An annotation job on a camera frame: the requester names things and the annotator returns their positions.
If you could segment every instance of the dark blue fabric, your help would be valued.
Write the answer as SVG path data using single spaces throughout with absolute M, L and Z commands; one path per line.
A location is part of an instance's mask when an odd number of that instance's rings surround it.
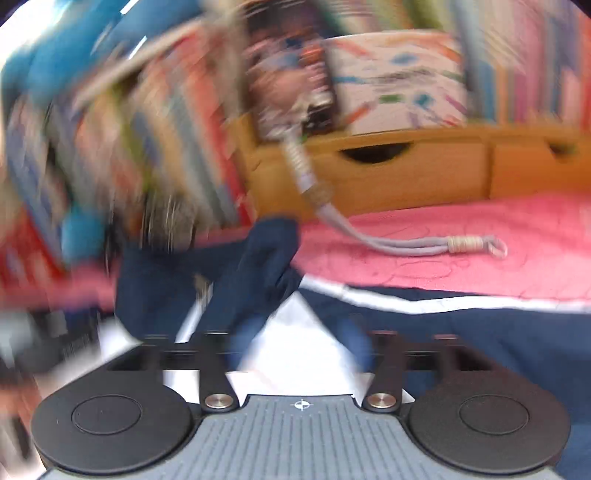
M 413 289 L 380 289 L 399 297 L 421 297 Z M 458 335 L 482 353 L 551 391 L 568 409 L 573 425 L 558 465 L 567 480 L 587 480 L 591 472 L 591 315 L 525 312 L 522 310 L 460 310 L 408 315 L 355 307 L 319 293 L 300 289 L 316 315 L 331 332 L 342 319 L 358 314 L 362 327 L 396 330 L 409 340 L 425 341 L 438 333 Z M 424 291 L 424 299 L 445 292 Z M 420 396 L 427 381 L 408 385 Z
M 232 330 L 245 319 L 266 319 L 293 293 L 301 276 L 290 267 L 297 224 L 258 222 L 246 240 L 179 254 L 129 248 L 117 285 L 115 314 L 137 338 L 174 340 L 196 300 L 194 276 L 213 282 L 213 296 L 197 332 Z

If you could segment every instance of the pink blanket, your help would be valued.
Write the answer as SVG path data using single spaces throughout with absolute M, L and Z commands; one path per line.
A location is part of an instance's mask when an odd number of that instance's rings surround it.
M 591 300 L 591 196 L 544 194 L 469 205 L 370 213 L 352 219 L 371 235 L 496 235 L 509 255 L 387 257 L 330 228 L 302 228 L 295 265 L 328 280 L 525 298 Z

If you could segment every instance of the wooden drawer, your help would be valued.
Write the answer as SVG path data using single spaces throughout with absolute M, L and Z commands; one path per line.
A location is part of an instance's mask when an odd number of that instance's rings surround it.
M 419 141 L 313 154 L 314 170 L 333 192 L 344 215 L 379 212 L 440 203 L 468 202 L 488 196 L 486 147 L 478 140 Z M 393 158 L 392 151 L 402 150 Z M 352 157 L 383 160 L 368 164 Z M 299 195 L 283 158 L 261 160 L 245 169 L 260 216 L 288 213 L 310 219 L 313 211 Z
M 493 147 L 491 198 L 591 192 L 591 144 L 521 139 Z

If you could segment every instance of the blue stuffed toy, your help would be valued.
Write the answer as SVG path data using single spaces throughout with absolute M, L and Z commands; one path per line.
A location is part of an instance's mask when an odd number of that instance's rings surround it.
M 57 0 L 54 6 L 63 11 L 59 22 L 35 44 L 16 51 L 2 68 L 5 126 L 21 95 L 43 111 L 116 48 L 129 52 L 144 37 L 157 37 L 202 13 L 197 0 Z M 74 205 L 62 229 L 63 259 L 96 257 L 104 236 L 97 215 Z

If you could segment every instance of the metal screw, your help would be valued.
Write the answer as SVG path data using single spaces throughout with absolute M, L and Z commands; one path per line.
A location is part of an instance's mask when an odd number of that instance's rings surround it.
M 396 397 L 389 393 L 374 393 L 367 397 L 367 401 L 373 408 L 392 408 L 396 405 Z
M 234 399 L 225 393 L 214 393 L 205 398 L 205 405 L 209 408 L 215 408 L 216 410 L 228 408 L 233 403 Z

